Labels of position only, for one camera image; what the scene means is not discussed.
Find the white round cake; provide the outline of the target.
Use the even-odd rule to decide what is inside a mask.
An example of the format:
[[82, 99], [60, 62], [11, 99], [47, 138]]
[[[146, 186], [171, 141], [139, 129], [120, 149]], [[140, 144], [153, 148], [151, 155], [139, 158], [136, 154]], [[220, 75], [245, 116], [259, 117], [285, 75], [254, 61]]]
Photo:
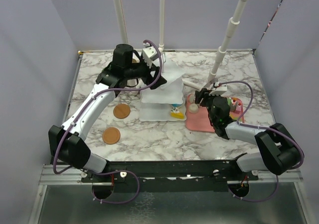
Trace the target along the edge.
[[190, 104], [189, 107], [188, 107], [188, 110], [190, 113], [198, 113], [199, 111], [199, 106], [197, 104]]

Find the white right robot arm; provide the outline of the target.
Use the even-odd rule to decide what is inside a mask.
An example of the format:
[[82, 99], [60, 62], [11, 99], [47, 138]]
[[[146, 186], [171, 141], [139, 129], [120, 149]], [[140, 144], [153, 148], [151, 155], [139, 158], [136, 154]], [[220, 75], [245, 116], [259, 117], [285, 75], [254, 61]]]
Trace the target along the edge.
[[210, 125], [217, 136], [258, 147], [259, 152], [242, 154], [234, 159], [235, 164], [229, 167], [233, 179], [240, 180], [254, 170], [281, 175], [302, 164], [303, 152], [282, 124], [261, 127], [237, 122], [230, 116], [227, 98], [211, 95], [208, 89], [196, 91], [194, 102], [207, 109]]

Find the three tier white stand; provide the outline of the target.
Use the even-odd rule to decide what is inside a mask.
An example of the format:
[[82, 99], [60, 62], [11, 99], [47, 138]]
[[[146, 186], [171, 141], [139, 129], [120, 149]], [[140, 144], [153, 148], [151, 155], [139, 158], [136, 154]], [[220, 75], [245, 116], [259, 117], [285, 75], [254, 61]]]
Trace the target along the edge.
[[[184, 71], [181, 67], [163, 55], [163, 71], [161, 75], [167, 80], [167, 83], [154, 90], [145, 89], [140, 91], [140, 121], [156, 122], [186, 120], [182, 81], [183, 74]], [[182, 104], [182, 107], [173, 109], [171, 104]], [[171, 111], [183, 113], [184, 119], [171, 117]]]

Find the yellow cake slice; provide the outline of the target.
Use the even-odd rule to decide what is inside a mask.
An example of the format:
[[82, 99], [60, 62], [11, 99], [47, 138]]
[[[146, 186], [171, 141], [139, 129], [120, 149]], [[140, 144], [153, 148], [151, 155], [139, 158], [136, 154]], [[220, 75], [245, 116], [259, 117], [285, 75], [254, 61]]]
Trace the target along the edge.
[[170, 116], [173, 117], [173, 118], [176, 118], [176, 119], [184, 119], [184, 114], [181, 113], [181, 112], [171, 111], [170, 112]]

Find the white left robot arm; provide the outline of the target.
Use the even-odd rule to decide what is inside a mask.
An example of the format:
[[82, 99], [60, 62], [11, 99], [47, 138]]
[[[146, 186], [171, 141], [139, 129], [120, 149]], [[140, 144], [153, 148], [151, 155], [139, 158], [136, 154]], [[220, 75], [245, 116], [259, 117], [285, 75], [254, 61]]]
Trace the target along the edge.
[[57, 161], [68, 167], [88, 170], [98, 181], [106, 181], [110, 176], [108, 160], [94, 154], [85, 143], [87, 135], [102, 111], [120, 92], [138, 91], [127, 87], [129, 80], [142, 80], [145, 89], [154, 90], [166, 84], [161, 76], [162, 55], [150, 40], [144, 40], [144, 49], [139, 54], [131, 45], [118, 44], [113, 51], [109, 65], [102, 70], [85, 102], [61, 126], [53, 125], [49, 132], [50, 152], [53, 157], [53, 172], [58, 171]]

